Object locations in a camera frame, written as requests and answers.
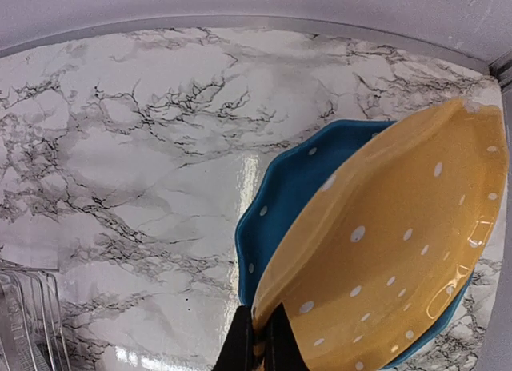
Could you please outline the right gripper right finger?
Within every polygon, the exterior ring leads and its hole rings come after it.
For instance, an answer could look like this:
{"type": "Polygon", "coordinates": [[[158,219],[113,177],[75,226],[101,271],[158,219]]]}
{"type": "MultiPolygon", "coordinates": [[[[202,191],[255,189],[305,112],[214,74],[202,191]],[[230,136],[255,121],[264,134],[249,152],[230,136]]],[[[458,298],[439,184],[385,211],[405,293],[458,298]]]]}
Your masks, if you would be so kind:
{"type": "Polygon", "coordinates": [[[308,371],[298,348],[283,304],[272,313],[266,325],[264,356],[266,371],[308,371]]]}

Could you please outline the blue polka dot plate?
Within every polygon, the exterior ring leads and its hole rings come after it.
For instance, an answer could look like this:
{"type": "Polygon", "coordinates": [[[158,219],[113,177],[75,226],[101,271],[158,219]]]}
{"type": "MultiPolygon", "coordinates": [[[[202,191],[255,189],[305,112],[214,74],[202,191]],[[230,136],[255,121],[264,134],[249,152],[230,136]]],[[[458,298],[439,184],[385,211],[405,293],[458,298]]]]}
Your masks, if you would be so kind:
{"type": "MultiPolygon", "coordinates": [[[[389,122],[334,122],[271,162],[235,233],[242,270],[240,297],[244,304],[252,309],[258,284],[270,259],[324,182],[367,142],[392,125],[389,122]]],[[[471,275],[434,324],[382,368],[403,362],[448,326],[471,275]]]]}

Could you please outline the yellow polka dot plate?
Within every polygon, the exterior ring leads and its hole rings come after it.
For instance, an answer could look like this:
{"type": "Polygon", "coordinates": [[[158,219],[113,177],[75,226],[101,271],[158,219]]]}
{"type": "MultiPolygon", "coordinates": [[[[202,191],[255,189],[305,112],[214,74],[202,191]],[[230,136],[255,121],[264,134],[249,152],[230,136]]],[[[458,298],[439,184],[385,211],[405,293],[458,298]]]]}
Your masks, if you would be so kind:
{"type": "Polygon", "coordinates": [[[411,114],[340,165],[270,259],[252,307],[286,311],[311,370],[377,370],[469,279],[498,220],[509,153],[497,106],[411,114]]]}

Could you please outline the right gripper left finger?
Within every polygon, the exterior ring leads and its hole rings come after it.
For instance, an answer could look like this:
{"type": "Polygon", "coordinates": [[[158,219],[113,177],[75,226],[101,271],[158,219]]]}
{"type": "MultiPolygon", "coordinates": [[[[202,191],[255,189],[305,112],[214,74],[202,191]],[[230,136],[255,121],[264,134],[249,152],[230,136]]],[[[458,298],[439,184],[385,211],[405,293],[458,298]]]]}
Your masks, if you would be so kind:
{"type": "Polygon", "coordinates": [[[250,308],[239,306],[234,314],[213,371],[251,371],[254,362],[254,331],[250,308]]]}

